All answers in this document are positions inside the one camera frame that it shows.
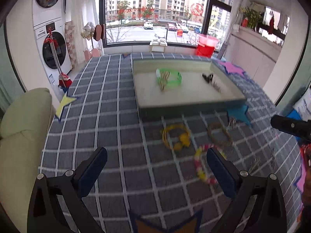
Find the right hand orange glove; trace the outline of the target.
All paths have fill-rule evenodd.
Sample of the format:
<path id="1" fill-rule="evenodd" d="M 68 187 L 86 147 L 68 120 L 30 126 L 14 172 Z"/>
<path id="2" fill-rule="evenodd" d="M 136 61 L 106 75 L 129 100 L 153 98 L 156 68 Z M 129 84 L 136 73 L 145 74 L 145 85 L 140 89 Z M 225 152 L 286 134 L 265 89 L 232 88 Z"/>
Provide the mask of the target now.
<path id="1" fill-rule="evenodd" d="M 303 152 L 303 160 L 305 165 L 304 191 L 301 195 L 301 199 L 304 208 L 307 208 L 310 206 L 310 144 L 302 145 L 301 151 Z"/>

